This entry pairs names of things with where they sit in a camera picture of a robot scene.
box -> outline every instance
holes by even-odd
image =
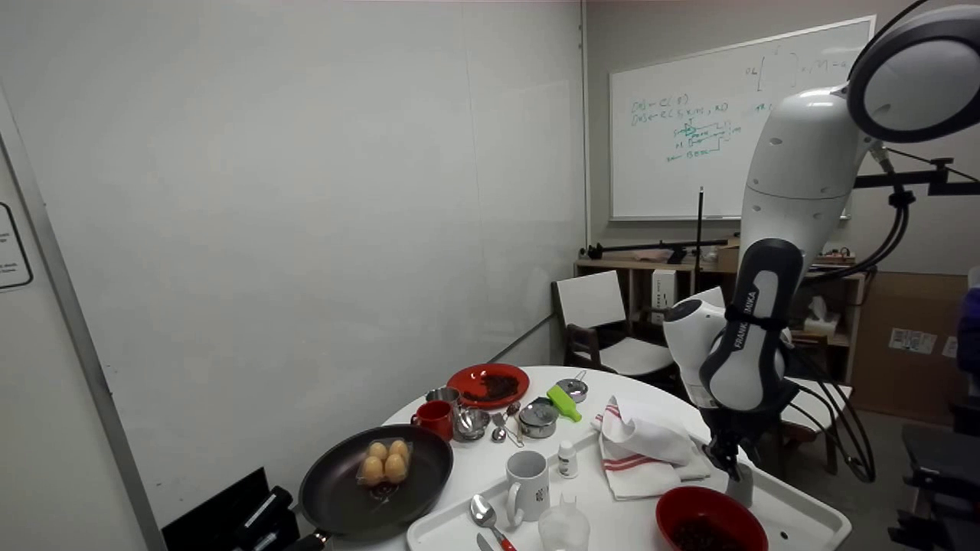
[[[862,411],[950,427],[968,388],[956,368],[966,277],[878,273],[867,281],[855,352]]]

black frying pan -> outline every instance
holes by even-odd
[[[372,441],[407,441],[411,471],[397,488],[358,488]],[[412,427],[380,427],[328,451],[302,479],[301,512],[315,526],[290,551],[321,551],[328,541],[364,544],[403,532],[431,512],[453,471],[453,447]]]

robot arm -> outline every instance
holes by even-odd
[[[794,401],[783,384],[787,305],[878,140],[928,140],[980,121],[980,6],[886,28],[846,88],[783,97],[760,134],[740,208],[732,303],[696,293],[664,318],[683,386],[715,432],[715,463]]]

floor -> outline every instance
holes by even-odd
[[[823,441],[799,445],[787,457],[783,480],[813,494],[821,502],[831,502],[846,519],[852,519],[855,530],[846,547],[862,551],[891,551],[903,547],[888,538],[888,526],[893,526],[897,510],[908,510],[908,489],[903,479],[908,471],[908,457],[900,445],[900,428],[905,420],[862,415],[867,439],[877,453],[877,480],[863,484],[852,474],[852,468],[839,458],[835,474],[823,468]]]

white tablecloth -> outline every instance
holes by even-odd
[[[604,373],[604,372],[584,372],[584,368],[559,368],[559,365],[537,365],[537,368],[524,368],[530,376],[530,388],[524,395],[524,405],[537,395],[545,395],[558,379],[584,379],[587,384],[587,399],[579,405],[582,411],[582,423],[570,423],[570,420],[558,420],[558,432],[547,441],[530,441],[524,439],[524,445],[517,447],[513,439],[508,439],[506,445],[494,445],[490,434],[483,434],[480,441],[453,441],[453,474],[437,500],[437,510],[453,505],[466,496],[476,496],[480,489],[486,489],[494,480],[498,480],[506,474],[506,458],[517,451],[539,451],[545,457],[558,453],[558,445],[562,441],[582,441],[592,432],[592,420],[606,406],[606,401],[613,395],[619,399],[635,399],[635,405],[640,405],[642,411],[650,406],[657,418],[674,418],[681,427],[688,428],[692,439],[707,441],[710,432],[700,423],[700,415],[638,379],[629,376],[614,376],[614,373]],[[385,427],[393,423],[407,423],[411,415],[422,405],[422,395],[411,405],[403,405],[396,418],[385,420]],[[383,544],[372,544],[372,551],[403,551],[403,537],[383,541]]]

